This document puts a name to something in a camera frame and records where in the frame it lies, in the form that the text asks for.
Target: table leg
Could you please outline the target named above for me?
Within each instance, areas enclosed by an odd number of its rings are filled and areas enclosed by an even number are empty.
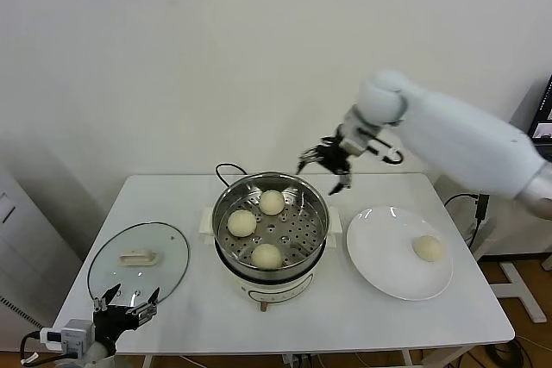
[[[546,315],[543,313],[541,307],[538,306],[535,297],[516,270],[516,266],[511,262],[500,262],[499,265],[508,280],[510,280],[510,283],[492,284],[491,288],[496,297],[498,299],[503,297],[517,297],[521,300],[521,303],[533,322],[546,322]]]
[[[153,355],[146,355],[144,357],[144,363],[142,364],[141,368],[150,368],[153,360],[154,360]]]
[[[552,254],[549,256],[548,259],[543,261],[543,269],[545,271],[552,271]]]
[[[411,350],[410,349],[401,349],[400,352],[403,354],[403,360],[405,361],[406,366],[412,365]]]
[[[460,348],[436,349],[422,360],[422,365],[427,368],[444,368],[449,362],[458,359],[473,347],[473,345],[469,345]]]

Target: steamed bun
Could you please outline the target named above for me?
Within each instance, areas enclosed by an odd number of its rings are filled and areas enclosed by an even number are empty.
[[[265,215],[277,215],[284,207],[284,196],[279,191],[268,190],[260,195],[259,209]]]
[[[257,220],[248,210],[236,210],[228,218],[228,231],[235,237],[246,237],[257,227]]]
[[[441,242],[433,236],[418,237],[412,243],[414,252],[427,262],[436,262],[443,256]]]
[[[282,266],[282,254],[275,245],[259,245],[251,253],[251,263],[260,269],[278,269]]]

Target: white cabinet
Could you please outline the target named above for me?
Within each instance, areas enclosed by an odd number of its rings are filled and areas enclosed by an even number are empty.
[[[81,265],[0,168],[0,351],[15,351],[22,334],[53,324]]]

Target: white plate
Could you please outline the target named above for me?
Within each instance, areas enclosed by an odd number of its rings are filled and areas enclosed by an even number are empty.
[[[444,254],[436,262],[421,259],[412,248],[412,242],[426,234],[442,243]],[[348,227],[347,249],[368,282],[399,299],[431,299],[452,279],[452,256],[442,234],[405,209],[374,207],[359,213]]]

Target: white table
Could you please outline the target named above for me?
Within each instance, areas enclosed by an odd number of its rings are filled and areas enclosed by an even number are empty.
[[[304,175],[322,194],[330,175]],[[223,184],[216,176],[133,176],[124,184],[55,322],[91,319],[86,278],[100,247],[125,228],[163,221],[183,232],[191,249],[187,273],[160,304],[157,316],[117,342],[119,353],[256,354],[370,352],[443,348],[424,365],[441,367],[472,346],[506,342],[514,330],[468,251],[430,181],[422,174],[357,174],[353,188],[327,196],[346,231],[353,216],[370,206],[393,205],[418,212],[440,228],[453,254],[454,276],[438,297],[406,302],[380,292],[354,268],[344,238],[327,249],[304,294],[266,313],[233,290],[214,247],[200,239],[204,209]]]

